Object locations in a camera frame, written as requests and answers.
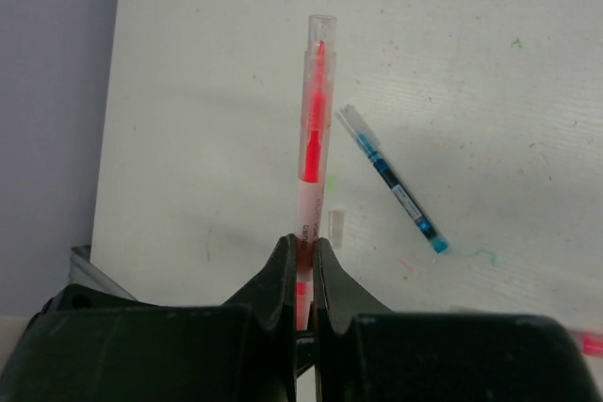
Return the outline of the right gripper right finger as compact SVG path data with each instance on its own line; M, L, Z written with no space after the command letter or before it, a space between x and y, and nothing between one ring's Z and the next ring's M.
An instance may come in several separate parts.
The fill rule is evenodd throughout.
M331 244L314 257L319 401L599 401L566 329L534 314L394 312Z

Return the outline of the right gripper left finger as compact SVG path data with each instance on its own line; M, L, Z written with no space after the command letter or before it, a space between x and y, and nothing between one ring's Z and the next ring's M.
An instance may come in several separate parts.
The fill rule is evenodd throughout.
M218 306L157 306L72 283L27 323L5 401L292 401L295 245Z

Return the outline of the dark red pen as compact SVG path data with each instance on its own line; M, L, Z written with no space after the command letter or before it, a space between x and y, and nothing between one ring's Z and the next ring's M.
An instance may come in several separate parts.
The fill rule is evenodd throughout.
M603 338L601 334L572 328L568 328L567 332L583 355L598 359L603 357Z

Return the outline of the red highlighter pen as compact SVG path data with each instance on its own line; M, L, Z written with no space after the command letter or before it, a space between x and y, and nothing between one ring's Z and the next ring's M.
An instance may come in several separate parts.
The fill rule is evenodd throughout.
M296 237L296 330L306 330L313 299L313 257L320 237L335 73L336 18L308 22L302 78Z

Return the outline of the blue gel pen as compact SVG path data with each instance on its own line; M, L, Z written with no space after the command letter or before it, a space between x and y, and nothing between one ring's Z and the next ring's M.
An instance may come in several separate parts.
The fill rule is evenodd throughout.
M393 165L385 157L379 140L357 109L353 105L345 105L335 112L335 116L352 137L371 166L384 180L388 189L394 194L407 215L431 244L432 249L436 253L446 251L448 249L447 240L435 227L432 220L424 212L401 177L397 174Z

